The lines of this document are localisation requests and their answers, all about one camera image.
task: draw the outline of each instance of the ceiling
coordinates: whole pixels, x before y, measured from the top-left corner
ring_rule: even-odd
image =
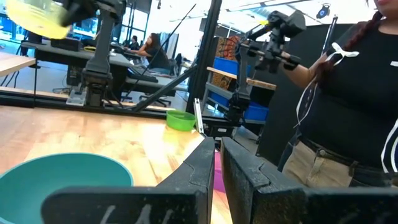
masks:
[[[218,22],[246,32],[259,21],[266,20],[272,11],[290,15],[300,10],[305,15],[307,26],[330,24],[334,15],[338,16],[337,23],[350,24],[372,17],[376,7],[373,1],[369,2],[367,6],[365,0],[224,0]],[[162,0],[162,9],[167,7],[169,20],[176,21],[183,18],[195,3],[197,5],[187,19],[206,17],[211,0]],[[324,3],[330,3],[330,15],[318,20],[316,14]]]

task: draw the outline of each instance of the blue bin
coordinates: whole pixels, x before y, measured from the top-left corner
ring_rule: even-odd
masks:
[[[265,121],[268,116],[268,108],[257,103],[250,102],[249,108],[244,112],[244,119]]]
[[[213,100],[215,100],[219,105],[223,105],[228,107],[228,99],[213,92],[209,92],[209,97]]]
[[[214,60],[213,68],[221,70],[223,72],[228,72],[228,73],[237,75],[239,66],[238,66],[238,62],[236,62],[236,61],[216,57]],[[247,70],[248,76],[250,74],[250,69],[251,69],[251,66],[248,65],[248,70]]]

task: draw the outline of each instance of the woman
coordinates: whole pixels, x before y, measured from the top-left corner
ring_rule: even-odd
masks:
[[[149,62],[148,67],[152,71],[163,74],[170,73],[169,59],[160,45],[160,37],[157,34],[151,33],[147,42],[139,50],[126,50],[145,56]]]
[[[398,1],[374,1],[310,68],[285,70],[310,97],[282,172],[309,187],[390,187],[398,171]]]

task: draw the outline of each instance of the green cup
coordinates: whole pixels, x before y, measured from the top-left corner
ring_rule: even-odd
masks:
[[[132,183],[129,171],[108,157],[68,153],[36,158],[0,177],[0,223],[43,223],[42,202],[64,187],[128,187]]]
[[[196,123],[196,117],[193,114],[180,111],[169,110],[166,114],[166,125],[179,131],[191,131]]]

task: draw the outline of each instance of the metal pole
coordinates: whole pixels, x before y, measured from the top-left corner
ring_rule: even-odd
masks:
[[[326,34],[325,43],[323,44],[321,55],[323,55],[330,46],[331,37],[333,36],[333,32],[335,31],[337,20],[338,16],[335,15],[329,26],[328,33]]]
[[[200,44],[200,50],[197,55],[198,58],[198,70],[195,75],[190,78],[190,86],[191,92],[189,93],[187,108],[185,109],[187,112],[193,114],[195,112],[193,105],[195,98],[202,98],[200,93],[205,89],[205,86],[201,86],[201,80],[207,80],[207,66],[208,66],[208,57],[210,54],[211,44],[215,35],[216,26],[218,16],[221,10],[222,0],[212,0],[211,5],[208,11],[208,17],[206,20],[205,31],[203,33],[203,38]]]

